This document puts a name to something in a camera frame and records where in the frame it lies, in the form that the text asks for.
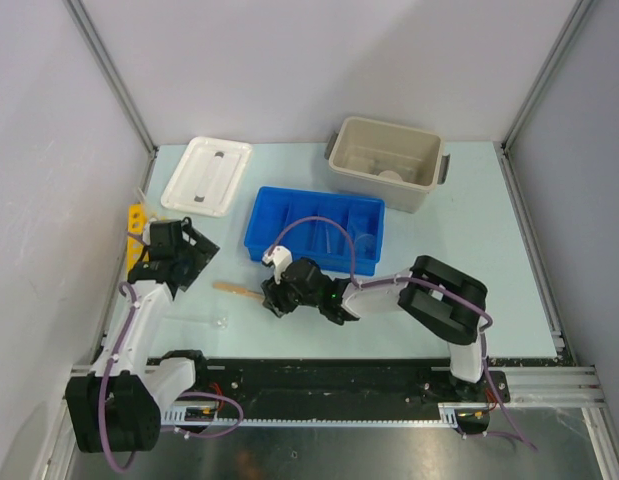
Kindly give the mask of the yellow test tube rack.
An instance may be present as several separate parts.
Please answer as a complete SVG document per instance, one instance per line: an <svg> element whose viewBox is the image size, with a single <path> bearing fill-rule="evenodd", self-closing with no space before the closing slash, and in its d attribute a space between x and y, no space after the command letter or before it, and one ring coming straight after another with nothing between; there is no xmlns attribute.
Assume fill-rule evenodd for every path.
<svg viewBox="0 0 619 480"><path fill-rule="evenodd" d="M128 208L126 273L129 273L139 260L144 261L148 258L143 240L146 222L147 218L142 204L136 203Z"/></svg>

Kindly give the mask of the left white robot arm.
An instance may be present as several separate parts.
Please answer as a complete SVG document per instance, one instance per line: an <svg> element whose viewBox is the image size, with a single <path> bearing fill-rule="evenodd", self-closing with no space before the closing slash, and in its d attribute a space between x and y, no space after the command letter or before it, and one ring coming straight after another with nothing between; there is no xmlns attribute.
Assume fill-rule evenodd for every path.
<svg viewBox="0 0 619 480"><path fill-rule="evenodd" d="M158 325L177 293L186 291L218 253L190 218L145 227L141 257L119 285L125 318L105 339L98 358L65 388L76 443L85 453L149 451L162 415L183 394L196 400L210 387L199 350L172 350L146 370Z"/></svg>

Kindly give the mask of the beige plastic storage bin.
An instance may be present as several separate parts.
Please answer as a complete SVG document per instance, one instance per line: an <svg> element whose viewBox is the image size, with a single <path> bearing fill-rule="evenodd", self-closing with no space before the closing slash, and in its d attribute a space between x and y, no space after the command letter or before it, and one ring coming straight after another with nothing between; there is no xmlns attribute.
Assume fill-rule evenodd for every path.
<svg viewBox="0 0 619 480"><path fill-rule="evenodd" d="M444 148L443 138L436 133L351 116L331 136L324 156L333 189L379 198L388 208L414 213L447 179L450 156ZM392 162L402 181L352 170L354 157Z"/></svg>

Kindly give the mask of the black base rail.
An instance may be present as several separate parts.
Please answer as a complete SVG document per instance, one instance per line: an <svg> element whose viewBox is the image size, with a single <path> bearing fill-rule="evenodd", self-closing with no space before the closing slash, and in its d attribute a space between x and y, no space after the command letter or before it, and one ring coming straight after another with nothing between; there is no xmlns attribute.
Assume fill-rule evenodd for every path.
<svg viewBox="0 0 619 480"><path fill-rule="evenodd" d="M511 399L501 370L470 384L445 360L417 359L210 359L183 397L201 393L236 401L247 421L280 422L431 420L442 404L485 409Z"/></svg>

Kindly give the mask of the white plastic bin lid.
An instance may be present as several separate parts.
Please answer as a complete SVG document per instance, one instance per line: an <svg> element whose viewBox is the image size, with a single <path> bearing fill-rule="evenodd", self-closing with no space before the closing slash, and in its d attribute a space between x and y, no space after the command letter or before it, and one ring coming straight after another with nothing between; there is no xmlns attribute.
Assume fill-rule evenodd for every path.
<svg viewBox="0 0 619 480"><path fill-rule="evenodd" d="M161 206L207 217L225 216L252 155L253 146L249 143L193 138L163 190Z"/></svg>

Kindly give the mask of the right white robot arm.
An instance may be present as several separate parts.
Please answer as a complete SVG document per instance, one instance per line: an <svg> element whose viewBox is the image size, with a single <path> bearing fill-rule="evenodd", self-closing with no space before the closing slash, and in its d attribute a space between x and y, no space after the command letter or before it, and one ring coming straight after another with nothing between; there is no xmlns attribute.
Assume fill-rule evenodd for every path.
<svg viewBox="0 0 619 480"><path fill-rule="evenodd" d="M462 401L486 389L485 284L431 256L394 275L358 282L332 278L309 258L294 260L280 247L262 257L273 276L261 284L263 306L277 317L299 307L316 309L336 325L371 315L405 313L444 340L450 355L450 388Z"/></svg>

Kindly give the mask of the blue divided plastic tray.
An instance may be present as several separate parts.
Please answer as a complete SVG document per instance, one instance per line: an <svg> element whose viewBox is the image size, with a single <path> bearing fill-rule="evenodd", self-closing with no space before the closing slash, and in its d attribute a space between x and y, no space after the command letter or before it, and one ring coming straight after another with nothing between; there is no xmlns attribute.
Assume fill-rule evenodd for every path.
<svg viewBox="0 0 619 480"><path fill-rule="evenodd" d="M380 261L385 203L357 195L264 186L255 199L244 237L253 261L260 261L284 228L308 217L285 234L281 245L294 259L308 257L321 269L372 276Z"/></svg>

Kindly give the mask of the clear glass test tube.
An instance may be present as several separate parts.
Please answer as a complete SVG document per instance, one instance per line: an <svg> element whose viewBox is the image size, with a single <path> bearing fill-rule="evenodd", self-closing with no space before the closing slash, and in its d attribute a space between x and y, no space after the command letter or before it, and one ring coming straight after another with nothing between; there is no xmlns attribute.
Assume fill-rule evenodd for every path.
<svg viewBox="0 0 619 480"><path fill-rule="evenodd" d="M140 187L135 189L135 196L140 204L144 216L150 220L157 220L159 215L154 205L148 200L146 194Z"/></svg>

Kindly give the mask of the white evaporating dish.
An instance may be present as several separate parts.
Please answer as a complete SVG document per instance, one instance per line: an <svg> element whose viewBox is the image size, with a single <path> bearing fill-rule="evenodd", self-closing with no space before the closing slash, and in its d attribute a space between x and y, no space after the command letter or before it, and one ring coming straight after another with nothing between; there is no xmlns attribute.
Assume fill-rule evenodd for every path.
<svg viewBox="0 0 619 480"><path fill-rule="evenodd" d="M384 179L388 179L391 181L397 181L397 182L401 182L402 178L401 176L392 170L384 170L382 172L379 173L379 177L384 178Z"/></svg>

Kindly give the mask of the wooden test tube clamp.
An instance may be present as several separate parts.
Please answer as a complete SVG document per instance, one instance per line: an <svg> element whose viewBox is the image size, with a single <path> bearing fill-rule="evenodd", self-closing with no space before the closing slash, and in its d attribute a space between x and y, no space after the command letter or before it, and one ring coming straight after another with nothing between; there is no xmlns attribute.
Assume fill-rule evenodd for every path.
<svg viewBox="0 0 619 480"><path fill-rule="evenodd" d="M255 299L260 302L264 300L263 294L258 293L256 291L249 290L248 288L240 286L240 285L230 284L226 282L214 282L212 284L212 287L222 292Z"/></svg>

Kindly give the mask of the wire gauze with ceramic centre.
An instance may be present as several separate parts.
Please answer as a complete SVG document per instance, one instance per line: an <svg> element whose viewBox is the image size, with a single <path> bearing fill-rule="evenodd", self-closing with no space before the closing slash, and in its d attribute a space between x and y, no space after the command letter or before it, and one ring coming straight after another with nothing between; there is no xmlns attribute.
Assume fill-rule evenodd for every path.
<svg viewBox="0 0 619 480"><path fill-rule="evenodd" d="M379 173L384 170L392 170L399 174L398 168L394 163L366 157L354 157L351 169L373 176L379 176Z"/></svg>

